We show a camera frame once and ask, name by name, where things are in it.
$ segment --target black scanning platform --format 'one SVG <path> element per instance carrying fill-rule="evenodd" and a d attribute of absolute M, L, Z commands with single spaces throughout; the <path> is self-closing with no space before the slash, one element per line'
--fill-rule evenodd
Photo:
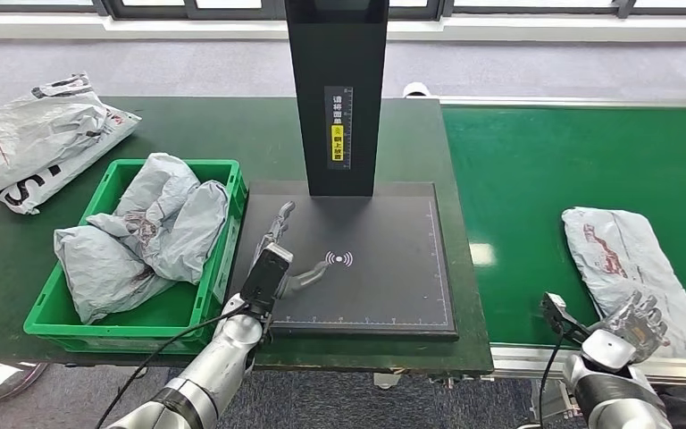
<path fill-rule="evenodd" d="M 457 338 L 438 205 L 431 183 L 384 183 L 372 197 L 310 197 L 304 181 L 252 181 L 230 295 L 256 245 L 288 201 L 296 209 L 279 244 L 290 275 L 327 260 L 319 282 L 277 301 L 272 332 Z"/>

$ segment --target gray plastic mailer bag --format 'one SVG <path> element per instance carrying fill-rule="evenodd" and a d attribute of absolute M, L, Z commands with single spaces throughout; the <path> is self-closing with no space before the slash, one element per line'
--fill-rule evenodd
<path fill-rule="evenodd" d="M 87 220 L 119 239 L 159 276 L 198 284 L 225 223 L 227 202 L 219 182 L 199 184 L 180 159 L 151 154 L 114 213 Z"/>
<path fill-rule="evenodd" d="M 84 324 L 131 310 L 174 284 L 94 226 L 54 231 L 54 252 Z"/>

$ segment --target table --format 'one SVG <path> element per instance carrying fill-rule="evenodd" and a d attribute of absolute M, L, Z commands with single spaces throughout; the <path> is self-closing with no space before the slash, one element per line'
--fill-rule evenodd
<path fill-rule="evenodd" d="M 562 211 L 645 215 L 686 289 L 686 104 L 444 97 L 466 233 L 495 376 L 542 374 L 556 343 L 544 291 L 597 320 L 566 245 Z M 558 377 L 562 352 L 553 366 Z M 686 360 L 652 358 L 653 382 L 686 383 Z"/>
<path fill-rule="evenodd" d="M 167 150 L 238 159 L 249 180 L 304 178 L 292 99 L 105 101 L 145 118 L 134 136 L 43 205 L 42 214 L 20 216 L 0 205 L 2 361 L 140 360 L 65 353 L 21 329 L 54 265 L 51 231 L 77 223 L 111 160 Z M 442 113 L 435 100 L 383 103 L 377 180 L 436 182 L 461 340 L 285 341 L 264 350 L 260 366 L 474 376 L 495 367 L 492 376 L 540 377 L 555 340 L 537 309 L 542 292 L 561 294 L 584 323 L 596 317 L 559 218 L 573 205 L 646 215 L 686 287 L 686 104 L 456 97 L 443 97 L 440 104 Z M 678 178 L 673 186 L 667 186 L 670 174 Z M 466 237 L 476 273 L 467 263 Z M 569 353 L 559 353 L 552 377 L 560 377 Z M 182 357 L 157 361 L 185 363 Z M 654 382 L 686 383 L 686 360 L 649 359 L 642 369 Z"/>
<path fill-rule="evenodd" d="M 141 360 L 141 355 L 71 354 L 22 331 L 55 264 L 52 231 L 77 224 L 112 160 L 145 158 L 157 151 L 181 158 L 237 159 L 249 188 L 251 180 L 305 178 L 295 99 L 107 97 L 104 101 L 144 118 L 133 136 L 42 205 L 41 214 L 14 214 L 0 203 L 1 362 L 136 365 Z M 262 349 L 258 367 L 490 373 L 489 340 L 436 100 L 383 103 L 376 181 L 435 182 L 460 339 L 282 339 Z M 164 356 L 156 364 L 184 366 L 189 360 Z"/>

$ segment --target robotic arm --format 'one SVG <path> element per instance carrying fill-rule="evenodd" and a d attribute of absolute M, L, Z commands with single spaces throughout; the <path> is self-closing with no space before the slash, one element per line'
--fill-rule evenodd
<path fill-rule="evenodd" d="M 277 243 L 259 254 L 240 293 L 224 306 L 210 342 L 178 376 L 150 401 L 107 429 L 212 429 L 254 366 L 254 354 L 267 334 L 272 308 L 293 255 Z"/>
<path fill-rule="evenodd" d="M 664 402 L 634 365 L 656 350 L 666 331 L 651 299 L 646 302 L 635 296 L 610 322 L 591 329 L 566 313 L 561 297 L 543 297 L 543 314 L 554 331 L 581 344 L 580 353 L 565 361 L 564 380 L 590 429 L 672 429 Z"/>

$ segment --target package on conveyor belt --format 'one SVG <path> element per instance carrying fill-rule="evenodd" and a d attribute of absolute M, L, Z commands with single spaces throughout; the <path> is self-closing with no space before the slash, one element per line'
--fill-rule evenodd
<path fill-rule="evenodd" d="M 666 324 L 654 356 L 686 358 L 686 292 L 648 219 L 622 210 L 575 207 L 562 213 L 569 250 L 601 318 L 637 291 L 656 298 Z"/>
<path fill-rule="evenodd" d="M 33 88 L 0 107 L 0 190 L 60 164 L 96 143 L 106 108 L 88 76 Z"/>
<path fill-rule="evenodd" d="M 62 163 L 52 165 L 0 190 L 0 201 L 13 212 L 22 215 L 37 215 L 37 207 L 46 202 L 67 183 L 78 177 L 101 156 L 127 138 L 140 123 L 140 117 L 123 112 L 109 105 L 106 108 L 106 122 L 96 142 Z"/>
<path fill-rule="evenodd" d="M 174 282 L 198 284 L 227 218 L 216 181 L 200 183 L 187 164 L 151 154 L 111 214 L 54 232 L 83 323 L 135 308 Z"/>

